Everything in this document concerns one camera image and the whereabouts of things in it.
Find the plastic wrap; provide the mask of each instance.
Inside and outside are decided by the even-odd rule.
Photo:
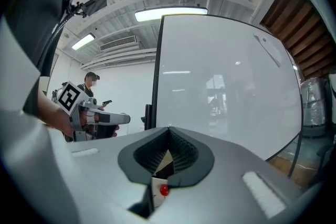
[[[303,125],[324,125],[326,120],[326,104],[322,81],[313,78],[301,85],[303,101]]]

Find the air conditioner vent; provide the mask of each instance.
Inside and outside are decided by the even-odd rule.
[[[102,46],[100,46],[100,51],[106,51],[107,49],[119,46],[119,45],[124,45],[124,44],[128,44],[128,43],[134,43],[136,42],[137,39],[135,36],[131,36],[131,37],[125,37],[125,38],[121,38],[109,43],[106,43]]]

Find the fluorescent light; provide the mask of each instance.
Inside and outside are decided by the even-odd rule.
[[[189,74],[190,71],[169,71],[169,72],[163,72],[164,74]]]
[[[192,7],[155,8],[136,12],[135,17],[138,22],[143,22],[145,20],[161,19],[162,15],[168,14],[208,14],[208,10]]]
[[[93,34],[88,34],[87,36],[83,37],[80,41],[72,46],[74,50],[78,50],[80,47],[83,47],[85,44],[93,41],[95,39]]]

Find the smartphone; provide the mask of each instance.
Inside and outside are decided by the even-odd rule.
[[[109,103],[112,103],[112,100],[103,102],[103,104],[109,104]]]

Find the white board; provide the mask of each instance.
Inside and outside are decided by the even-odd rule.
[[[231,141],[268,159],[301,131],[301,100],[282,43],[258,28],[201,15],[165,16],[156,127]]]

